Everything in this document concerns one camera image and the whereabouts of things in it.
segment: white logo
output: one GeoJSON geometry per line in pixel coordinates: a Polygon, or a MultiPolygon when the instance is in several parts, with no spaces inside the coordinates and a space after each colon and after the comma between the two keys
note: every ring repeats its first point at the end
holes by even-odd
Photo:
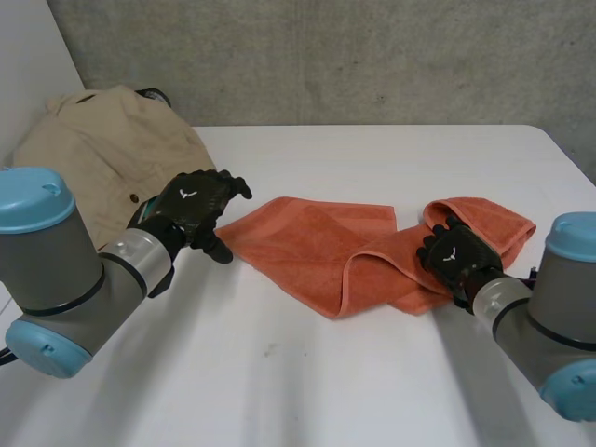
{"type": "Polygon", "coordinates": [[[180,195],[183,197],[183,199],[190,197],[190,196],[194,196],[195,194],[196,194],[196,191],[194,193],[186,194],[182,189],[180,190],[180,195]]]}
{"type": "Polygon", "coordinates": [[[451,253],[451,256],[448,258],[443,259],[443,261],[446,263],[447,261],[455,261],[455,247],[454,247],[454,252],[451,253]]]}

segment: white wall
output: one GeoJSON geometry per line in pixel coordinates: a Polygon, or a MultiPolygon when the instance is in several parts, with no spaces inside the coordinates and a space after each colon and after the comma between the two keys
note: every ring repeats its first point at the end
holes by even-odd
{"type": "Polygon", "coordinates": [[[0,0],[0,160],[46,99],[83,88],[45,0],[0,0]]]}

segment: black robotic glove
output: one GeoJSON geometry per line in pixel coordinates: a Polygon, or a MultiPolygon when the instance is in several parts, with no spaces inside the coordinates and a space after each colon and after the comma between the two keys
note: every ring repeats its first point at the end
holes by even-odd
{"type": "MultiPolygon", "coordinates": [[[[241,177],[227,170],[197,170],[181,173],[166,185],[161,194],[142,203],[128,227],[142,229],[155,236],[169,253],[172,262],[183,247],[202,249],[220,264],[229,264],[234,255],[215,236],[217,219],[228,202],[241,194],[252,198],[251,189],[241,177]]],[[[174,277],[172,265],[168,274],[149,292],[155,298],[166,291],[174,277]]]]}
{"type": "Polygon", "coordinates": [[[503,276],[503,264],[496,251],[465,223],[450,216],[447,225],[435,225],[434,236],[424,238],[424,247],[416,255],[423,268],[447,286],[455,304],[471,313],[470,285],[476,284],[478,276],[482,280],[503,276]]]}
{"type": "Polygon", "coordinates": [[[217,219],[236,195],[252,198],[251,189],[241,177],[227,170],[197,170],[178,174],[151,206],[147,219],[167,217],[184,234],[184,246],[202,249],[214,261],[232,262],[232,252],[215,236],[217,219]]]}

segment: gray concrete wall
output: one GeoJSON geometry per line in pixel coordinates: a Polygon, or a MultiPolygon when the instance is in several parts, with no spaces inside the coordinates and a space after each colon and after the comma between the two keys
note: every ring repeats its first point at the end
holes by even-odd
{"type": "Polygon", "coordinates": [[[593,0],[49,0],[89,88],[192,125],[530,124],[596,181],[593,0]]]}

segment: light blue joint cap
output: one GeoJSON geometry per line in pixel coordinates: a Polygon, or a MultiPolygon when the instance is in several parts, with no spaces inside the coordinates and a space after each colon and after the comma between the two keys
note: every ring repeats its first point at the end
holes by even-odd
{"type": "Polygon", "coordinates": [[[75,210],[75,198],[53,170],[0,170],[0,235],[50,228],[75,210]]]}
{"type": "Polygon", "coordinates": [[[596,263],[596,212],[569,212],[555,219],[547,249],[572,261],[596,263]]]}
{"type": "Polygon", "coordinates": [[[553,373],[540,397],[570,421],[596,421],[596,359],[580,360],[553,373]]]}
{"type": "Polygon", "coordinates": [[[41,373],[74,377],[93,357],[66,337],[28,321],[16,320],[7,331],[8,348],[41,373]]]}

